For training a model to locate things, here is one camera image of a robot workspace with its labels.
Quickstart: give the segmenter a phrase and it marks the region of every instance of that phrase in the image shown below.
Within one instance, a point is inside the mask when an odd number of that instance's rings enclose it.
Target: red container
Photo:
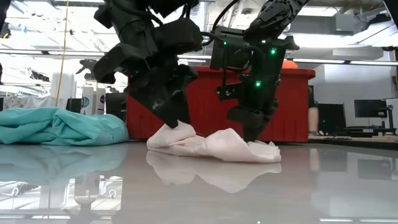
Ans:
[[[221,71],[202,66],[195,68],[199,79],[187,89],[191,125],[204,136],[227,128],[233,128],[242,135],[240,125],[226,119],[227,111],[235,106],[237,101],[221,102],[215,93],[216,87],[221,85]],[[261,141],[307,142],[308,79],[313,77],[313,70],[282,69],[281,83],[276,93],[279,108],[259,137]],[[238,81],[237,74],[228,74],[227,83]],[[148,139],[163,122],[129,97],[126,125],[131,139]]]

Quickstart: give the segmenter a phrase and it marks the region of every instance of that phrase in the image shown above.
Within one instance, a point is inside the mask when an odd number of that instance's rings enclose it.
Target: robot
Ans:
[[[190,123],[185,90],[198,78],[192,67],[177,63],[177,55],[214,42],[210,68],[223,71],[215,94],[220,100],[238,100],[228,119],[243,126],[246,142],[255,141],[278,107],[275,92],[285,52],[299,49],[293,37],[278,36],[309,0],[268,0],[246,30],[217,26],[238,1],[223,10],[211,32],[201,32],[190,20],[190,9],[198,0],[105,0],[94,17],[105,27],[114,27],[120,43],[95,64],[95,78],[113,84],[115,72],[125,74],[129,86],[124,92],[175,128],[178,121]],[[179,7],[183,7],[181,18],[168,24],[149,10],[167,17]],[[209,41],[202,43],[203,36]],[[227,70],[241,74],[241,82],[227,85]]]

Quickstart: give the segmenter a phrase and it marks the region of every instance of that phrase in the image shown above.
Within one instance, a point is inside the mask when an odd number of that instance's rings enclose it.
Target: green led light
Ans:
[[[271,55],[274,55],[274,54],[276,54],[276,48],[273,48],[273,49],[271,49]]]

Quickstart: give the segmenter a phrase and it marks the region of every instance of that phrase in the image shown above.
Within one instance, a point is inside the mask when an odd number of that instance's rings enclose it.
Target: ceiling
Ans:
[[[223,26],[234,27],[238,29],[246,29],[251,21],[253,21],[266,0],[241,0],[236,4],[224,18],[221,20]],[[191,19],[201,28],[201,30],[211,30],[213,23],[218,14],[229,4],[230,0],[204,0],[192,10]],[[11,25],[11,38],[0,40],[1,49],[22,49],[22,50],[54,50],[63,49],[64,30],[67,16],[66,0],[28,0],[15,1],[12,0],[12,6],[7,12],[6,22]],[[79,52],[107,52],[119,40],[114,29],[106,29],[98,21],[93,18],[101,0],[70,0],[67,18],[66,33],[66,50]],[[302,9],[297,21],[305,21],[305,18],[311,16],[310,21],[315,18],[328,20],[333,19],[337,12],[351,15],[351,20],[358,27],[364,27],[364,24],[354,18],[353,13],[378,11],[384,9],[382,0],[312,0],[308,6]],[[181,15],[182,9],[178,9],[169,17],[163,19],[164,22],[170,22]],[[314,24],[304,23],[310,27]],[[346,58],[356,59],[377,59],[382,55],[382,50],[375,50],[372,45],[359,45],[352,43],[347,38],[347,34],[317,34],[317,30],[310,34],[293,33],[296,42],[302,46],[297,52],[290,52],[292,57],[303,58],[338,58],[345,55]],[[332,42],[342,43],[342,40],[351,45],[350,52],[354,52],[352,47],[356,49],[357,54],[343,54],[345,46],[334,46]],[[211,46],[205,48],[201,54],[210,54]],[[55,63],[51,58],[22,57],[13,56],[12,63],[7,63],[5,73],[9,80],[19,82],[29,79],[30,75],[26,74],[28,68],[38,70],[47,74],[50,78],[52,71],[59,70],[59,63]],[[7,55],[0,54],[0,60],[10,60]],[[81,65],[77,60],[71,60],[69,69],[78,70]],[[79,78],[80,83],[84,82],[82,77]]]

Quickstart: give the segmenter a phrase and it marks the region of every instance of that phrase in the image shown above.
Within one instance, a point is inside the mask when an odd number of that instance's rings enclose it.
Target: floor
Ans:
[[[280,164],[243,164],[0,145],[0,223],[398,223],[398,151],[280,148]]]

